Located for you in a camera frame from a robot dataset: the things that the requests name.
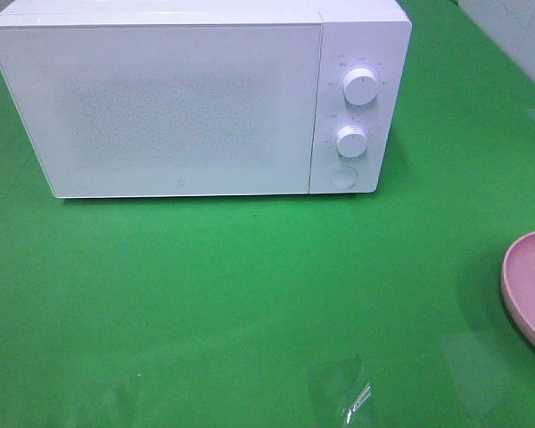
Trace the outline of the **round white door-release button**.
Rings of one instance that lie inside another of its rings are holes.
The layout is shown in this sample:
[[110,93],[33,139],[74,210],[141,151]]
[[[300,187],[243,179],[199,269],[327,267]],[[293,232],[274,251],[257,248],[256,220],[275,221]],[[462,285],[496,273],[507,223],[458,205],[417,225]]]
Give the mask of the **round white door-release button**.
[[332,183],[341,189],[349,189],[358,181],[358,172],[352,167],[343,167],[334,171]]

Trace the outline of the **white microwave door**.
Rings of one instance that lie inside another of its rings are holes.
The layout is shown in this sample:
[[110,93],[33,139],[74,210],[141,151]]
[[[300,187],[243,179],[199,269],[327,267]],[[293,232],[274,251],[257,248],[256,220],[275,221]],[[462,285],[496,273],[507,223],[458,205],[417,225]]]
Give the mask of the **white microwave door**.
[[53,195],[305,193],[321,28],[0,27]]

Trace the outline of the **pink round plate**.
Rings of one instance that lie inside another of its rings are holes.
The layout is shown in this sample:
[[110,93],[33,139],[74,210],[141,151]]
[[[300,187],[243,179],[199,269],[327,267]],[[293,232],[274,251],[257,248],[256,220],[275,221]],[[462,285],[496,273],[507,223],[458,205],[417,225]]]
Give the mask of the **pink round plate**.
[[516,239],[501,268],[506,309],[522,335],[535,348],[535,231]]

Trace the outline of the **lower white microwave knob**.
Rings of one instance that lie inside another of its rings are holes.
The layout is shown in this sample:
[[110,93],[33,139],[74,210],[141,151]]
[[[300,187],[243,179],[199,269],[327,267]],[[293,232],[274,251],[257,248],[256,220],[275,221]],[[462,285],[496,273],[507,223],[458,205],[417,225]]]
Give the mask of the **lower white microwave knob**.
[[368,147],[367,131],[360,126],[341,128],[336,136],[336,148],[344,158],[357,158],[366,152]]

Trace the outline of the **white microwave knob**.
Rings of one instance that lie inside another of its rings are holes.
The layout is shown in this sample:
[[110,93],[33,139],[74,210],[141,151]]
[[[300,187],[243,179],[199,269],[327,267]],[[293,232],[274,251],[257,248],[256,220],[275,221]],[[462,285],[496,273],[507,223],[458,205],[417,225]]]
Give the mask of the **white microwave knob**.
[[378,87],[378,75],[368,67],[350,70],[342,80],[344,98],[355,106],[371,103],[378,94]]
[[367,131],[360,126],[341,128],[336,136],[336,148],[344,158],[357,158],[366,152],[368,147]]

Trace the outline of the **green table cloth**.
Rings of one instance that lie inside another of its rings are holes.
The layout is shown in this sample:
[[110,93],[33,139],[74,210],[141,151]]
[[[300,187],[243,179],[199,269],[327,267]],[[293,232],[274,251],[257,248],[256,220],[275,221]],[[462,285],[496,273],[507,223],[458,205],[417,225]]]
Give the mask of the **green table cloth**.
[[371,194],[59,200],[0,73],[0,427],[535,427],[500,293],[535,85],[454,2],[403,7]]

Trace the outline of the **upper white microwave knob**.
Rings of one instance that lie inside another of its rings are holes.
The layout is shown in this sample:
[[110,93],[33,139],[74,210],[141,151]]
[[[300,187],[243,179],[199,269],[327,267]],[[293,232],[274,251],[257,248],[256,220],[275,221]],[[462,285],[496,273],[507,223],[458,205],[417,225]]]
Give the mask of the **upper white microwave knob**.
[[371,103],[378,94],[378,87],[378,75],[368,67],[350,70],[342,80],[344,98],[355,106]]

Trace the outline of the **white microwave oven body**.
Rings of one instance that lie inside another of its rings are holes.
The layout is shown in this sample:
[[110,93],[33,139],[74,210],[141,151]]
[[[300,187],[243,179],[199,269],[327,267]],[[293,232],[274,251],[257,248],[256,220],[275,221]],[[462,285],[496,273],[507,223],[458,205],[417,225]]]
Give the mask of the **white microwave oven body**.
[[[317,24],[319,42],[309,189],[305,193],[371,193],[378,184],[412,24],[394,1],[15,1],[0,12],[0,27],[236,26]],[[368,67],[379,78],[366,105],[348,103],[342,80]],[[336,148],[346,126],[367,131],[357,158]],[[335,170],[352,167],[357,183],[336,187]]]

